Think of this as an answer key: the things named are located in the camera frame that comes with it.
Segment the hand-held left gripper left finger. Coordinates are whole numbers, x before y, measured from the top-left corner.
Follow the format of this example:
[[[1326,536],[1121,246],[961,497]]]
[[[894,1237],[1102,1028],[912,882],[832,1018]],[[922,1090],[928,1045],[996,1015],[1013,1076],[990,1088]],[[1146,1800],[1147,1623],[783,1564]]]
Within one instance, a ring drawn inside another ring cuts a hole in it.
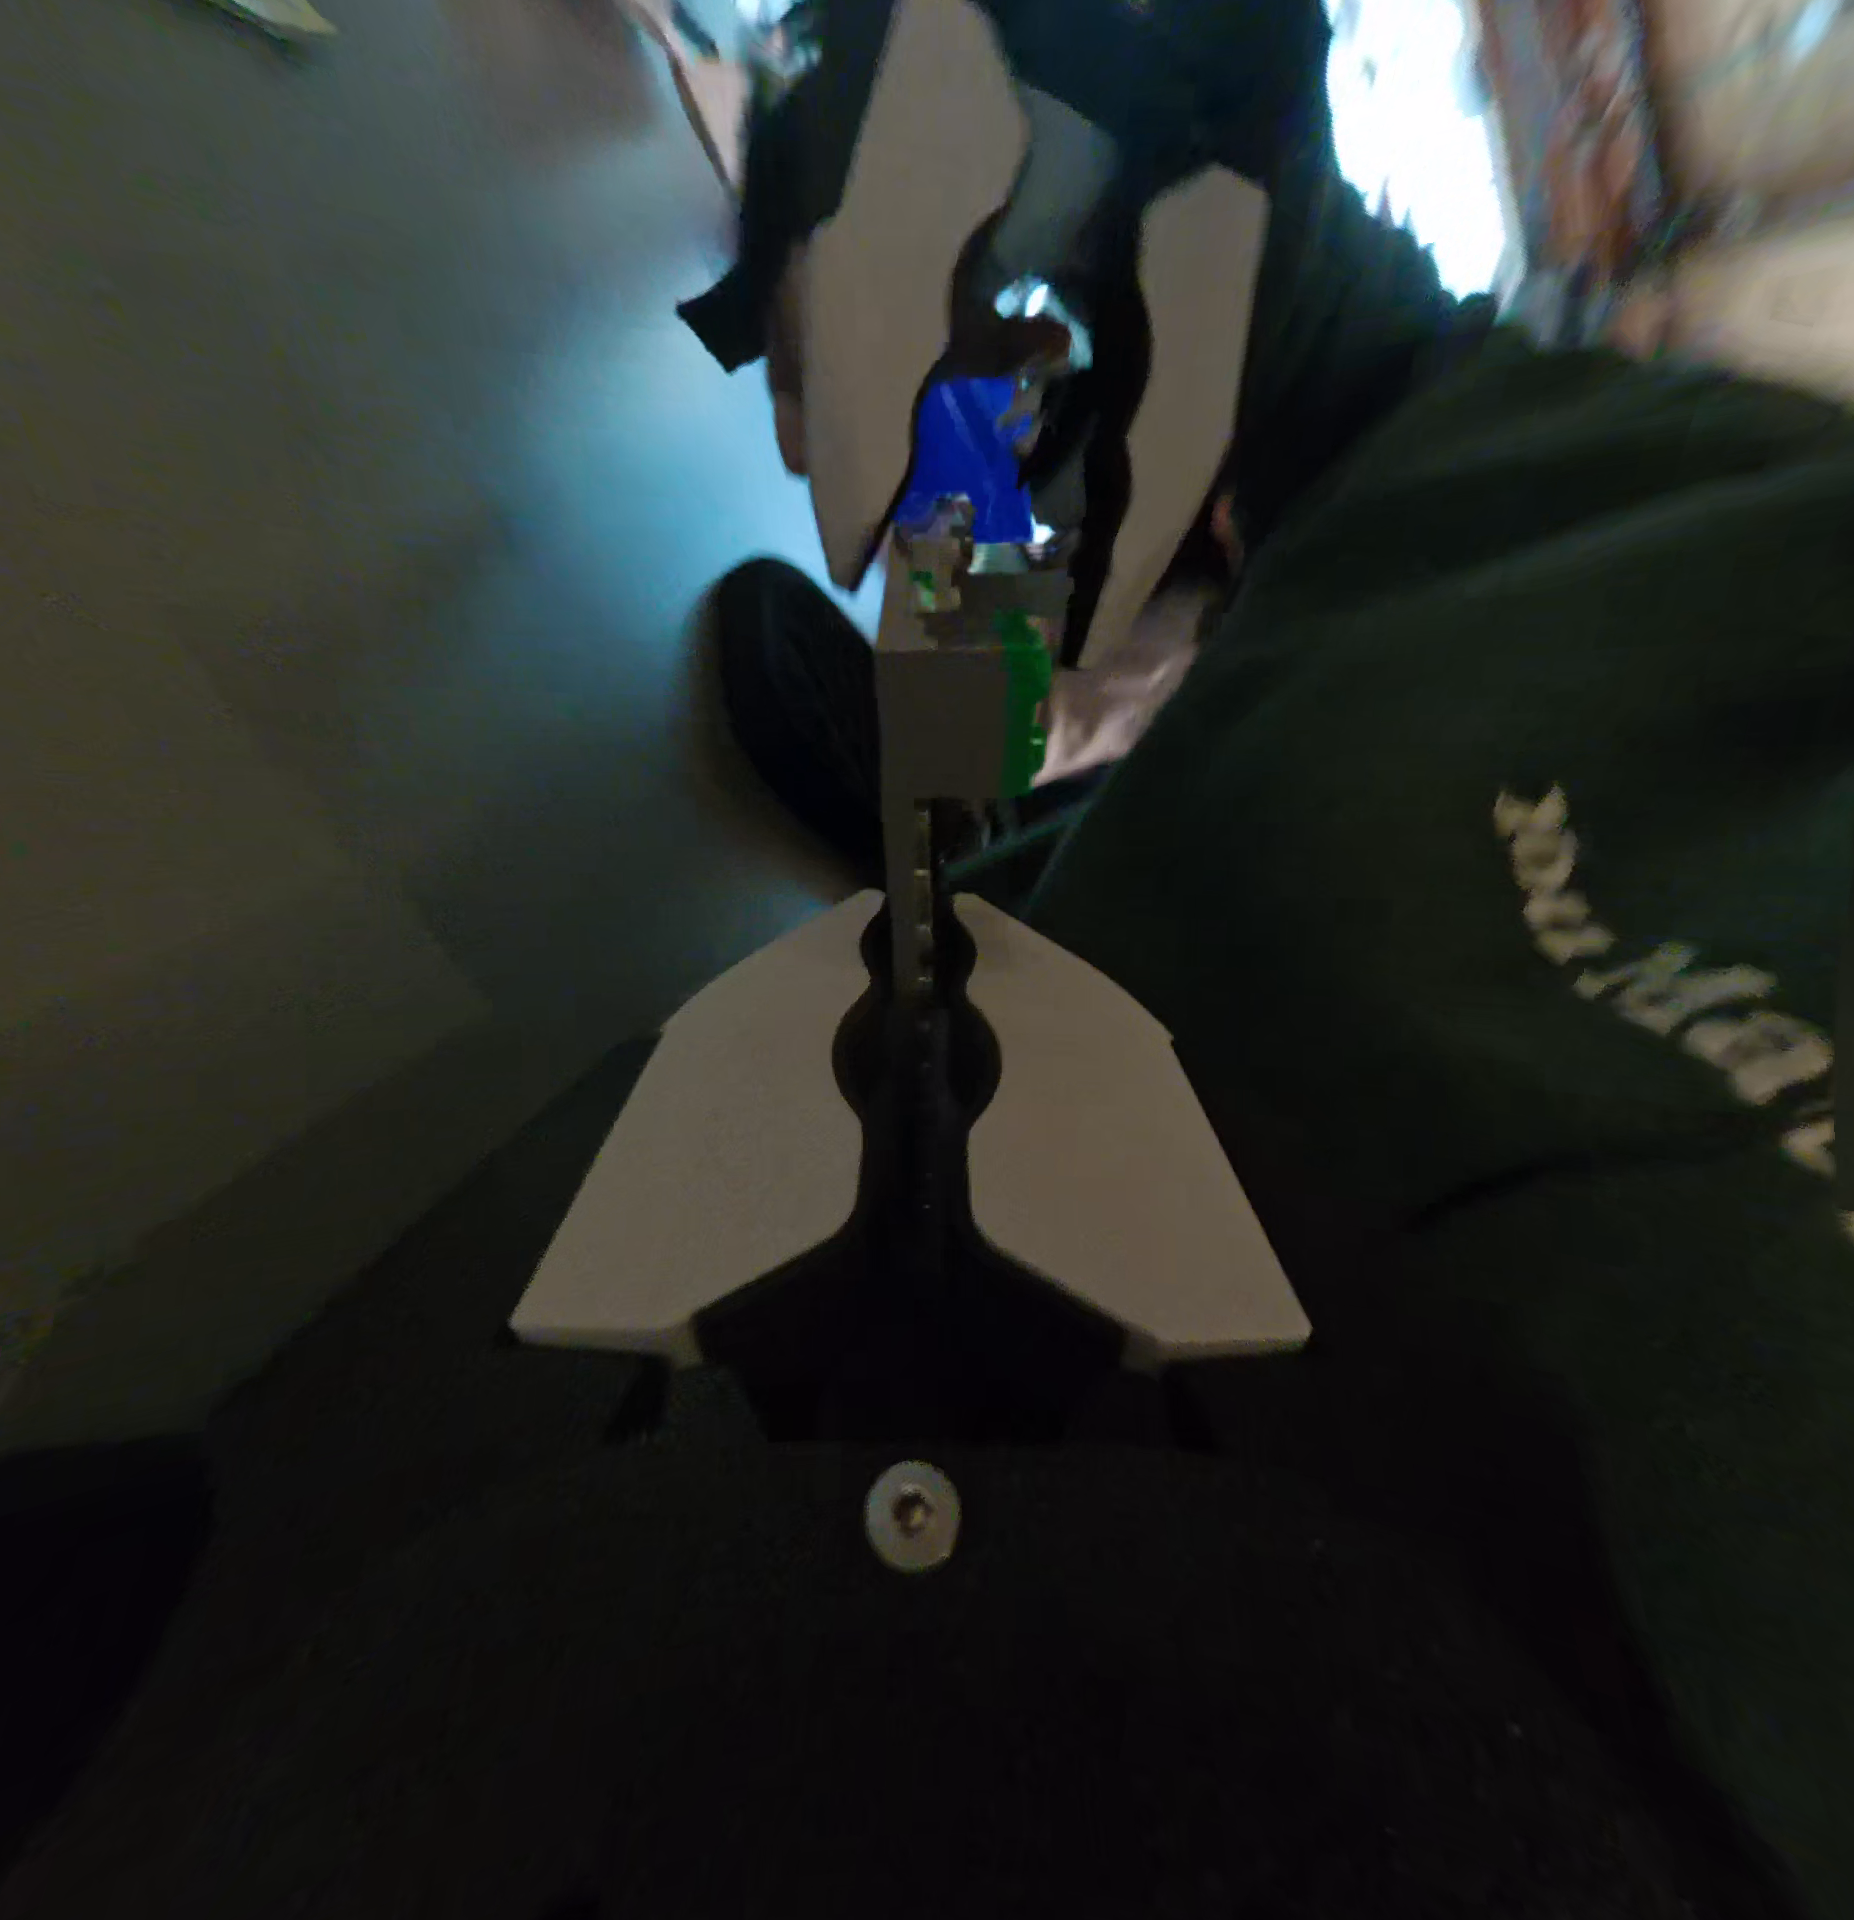
[[[521,1344],[698,1367],[707,1311],[847,1226],[864,1125],[832,1057],[884,904],[820,911],[664,1022],[511,1316]]]

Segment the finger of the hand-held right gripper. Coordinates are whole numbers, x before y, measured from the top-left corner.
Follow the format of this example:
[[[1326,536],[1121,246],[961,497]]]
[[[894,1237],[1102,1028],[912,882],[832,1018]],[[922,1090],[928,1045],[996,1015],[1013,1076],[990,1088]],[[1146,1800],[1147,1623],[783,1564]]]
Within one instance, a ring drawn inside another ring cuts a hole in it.
[[[984,11],[894,4],[834,215],[800,296],[800,414],[834,588],[859,590],[912,469],[918,397],[950,351],[962,255],[1030,147]]]
[[[1204,524],[1233,440],[1271,201],[1211,164],[1142,213],[1094,348],[1103,397],[1084,441],[1065,658],[1102,668]]]

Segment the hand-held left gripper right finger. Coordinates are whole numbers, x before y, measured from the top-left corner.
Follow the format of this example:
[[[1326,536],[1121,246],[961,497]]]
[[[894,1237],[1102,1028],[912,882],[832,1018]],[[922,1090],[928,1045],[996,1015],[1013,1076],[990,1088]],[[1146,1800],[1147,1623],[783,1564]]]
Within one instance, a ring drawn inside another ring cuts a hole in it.
[[[997,1045],[966,1143],[984,1242],[1111,1323],[1132,1367],[1303,1351],[1308,1319],[1171,1032],[1001,907],[959,896],[959,922]]]

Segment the person in dark green sweatshirt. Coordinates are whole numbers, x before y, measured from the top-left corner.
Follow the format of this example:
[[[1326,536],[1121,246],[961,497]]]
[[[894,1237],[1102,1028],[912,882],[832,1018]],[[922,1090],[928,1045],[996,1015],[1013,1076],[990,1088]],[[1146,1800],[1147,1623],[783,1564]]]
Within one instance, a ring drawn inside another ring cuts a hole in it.
[[[1854,1917],[1854,407],[1454,300],[1276,206],[1244,547],[1030,922],[1282,1246],[1229,1447],[1419,1519],[1729,1912]]]

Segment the black shoe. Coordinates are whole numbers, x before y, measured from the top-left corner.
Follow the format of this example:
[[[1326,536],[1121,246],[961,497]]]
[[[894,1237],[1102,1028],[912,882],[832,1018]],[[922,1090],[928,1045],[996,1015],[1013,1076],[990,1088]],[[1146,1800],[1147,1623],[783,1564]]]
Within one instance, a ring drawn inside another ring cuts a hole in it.
[[[711,593],[734,745],[773,802],[860,887],[886,882],[875,649],[795,565],[754,556]]]

